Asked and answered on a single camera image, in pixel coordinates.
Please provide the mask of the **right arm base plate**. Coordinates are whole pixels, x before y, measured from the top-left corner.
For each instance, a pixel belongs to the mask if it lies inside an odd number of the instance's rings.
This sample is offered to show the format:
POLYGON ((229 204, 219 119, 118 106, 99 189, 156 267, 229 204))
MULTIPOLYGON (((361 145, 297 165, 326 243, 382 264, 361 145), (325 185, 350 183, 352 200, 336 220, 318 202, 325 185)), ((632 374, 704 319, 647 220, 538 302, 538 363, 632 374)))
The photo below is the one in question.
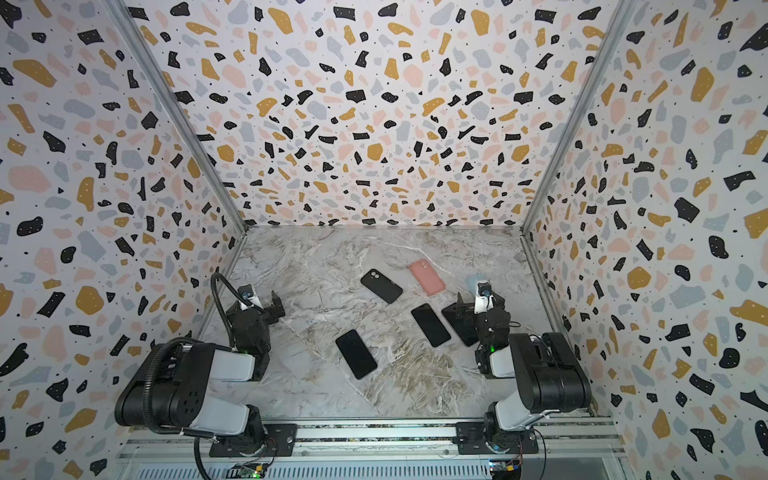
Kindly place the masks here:
POLYGON ((504 431, 483 422, 458 422, 452 443, 460 455, 530 455, 539 452, 532 430, 504 431))

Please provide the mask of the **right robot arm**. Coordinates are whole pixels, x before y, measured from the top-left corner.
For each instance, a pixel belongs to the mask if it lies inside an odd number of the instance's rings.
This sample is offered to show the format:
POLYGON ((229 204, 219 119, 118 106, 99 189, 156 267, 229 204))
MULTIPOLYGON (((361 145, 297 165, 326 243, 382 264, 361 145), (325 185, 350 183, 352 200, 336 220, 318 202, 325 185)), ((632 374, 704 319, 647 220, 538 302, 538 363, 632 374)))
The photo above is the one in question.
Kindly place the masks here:
POLYGON ((491 291, 472 303, 458 297, 443 315, 462 342, 475 348, 481 375, 516 384, 511 395, 490 404, 482 421, 456 424, 461 455, 536 453, 537 422, 589 406, 589 380, 563 334, 514 333, 517 323, 505 301, 491 291))

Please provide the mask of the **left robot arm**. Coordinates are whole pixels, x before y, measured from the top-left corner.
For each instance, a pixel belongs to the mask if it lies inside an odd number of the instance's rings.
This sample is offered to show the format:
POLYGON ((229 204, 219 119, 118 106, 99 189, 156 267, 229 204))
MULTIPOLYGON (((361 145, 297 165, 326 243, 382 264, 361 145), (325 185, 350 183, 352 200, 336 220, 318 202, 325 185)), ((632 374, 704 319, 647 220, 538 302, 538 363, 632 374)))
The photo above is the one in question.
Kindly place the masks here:
POLYGON ((270 362, 269 327, 285 315, 280 297, 258 311, 238 302, 225 311, 238 346, 179 337, 151 349, 114 408, 116 422, 158 435, 184 435, 213 442, 212 457, 287 456, 295 431, 268 428, 259 409, 212 395, 212 381, 255 383, 270 362))

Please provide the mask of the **blue phone black screen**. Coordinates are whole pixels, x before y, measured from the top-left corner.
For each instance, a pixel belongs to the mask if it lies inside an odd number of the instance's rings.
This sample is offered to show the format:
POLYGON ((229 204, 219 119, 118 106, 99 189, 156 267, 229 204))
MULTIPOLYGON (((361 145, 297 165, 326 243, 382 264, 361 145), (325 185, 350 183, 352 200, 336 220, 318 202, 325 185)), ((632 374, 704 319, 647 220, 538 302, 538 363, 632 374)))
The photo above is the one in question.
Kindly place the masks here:
POLYGON ((335 344, 357 380, 377 369, 376 360, 356 330, 339 336, 335 339, 335 344))

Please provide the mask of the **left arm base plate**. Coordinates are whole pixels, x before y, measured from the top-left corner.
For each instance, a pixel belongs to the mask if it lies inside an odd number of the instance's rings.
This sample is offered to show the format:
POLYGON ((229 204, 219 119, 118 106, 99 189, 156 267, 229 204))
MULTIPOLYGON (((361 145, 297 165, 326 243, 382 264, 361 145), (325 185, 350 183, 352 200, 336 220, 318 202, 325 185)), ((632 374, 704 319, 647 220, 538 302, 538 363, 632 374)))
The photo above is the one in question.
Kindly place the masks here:
POLYGON ((297 438, 295 423, 268 423, 254 433, 219 437, 209 450, 212 458, 256 459, 257 457, 290 457, 297 438))

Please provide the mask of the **black phone case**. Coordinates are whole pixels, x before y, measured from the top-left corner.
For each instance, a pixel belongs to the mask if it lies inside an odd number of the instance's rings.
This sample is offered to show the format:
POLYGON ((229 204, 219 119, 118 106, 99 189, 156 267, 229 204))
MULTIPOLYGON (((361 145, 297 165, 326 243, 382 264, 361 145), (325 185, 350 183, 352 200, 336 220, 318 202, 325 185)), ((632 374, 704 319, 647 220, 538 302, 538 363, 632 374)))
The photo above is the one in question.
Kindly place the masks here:
POLYGON ((377 269, 371 269, 360 279, 360 283, 387 304, 393 304, 403 289, 377 269))

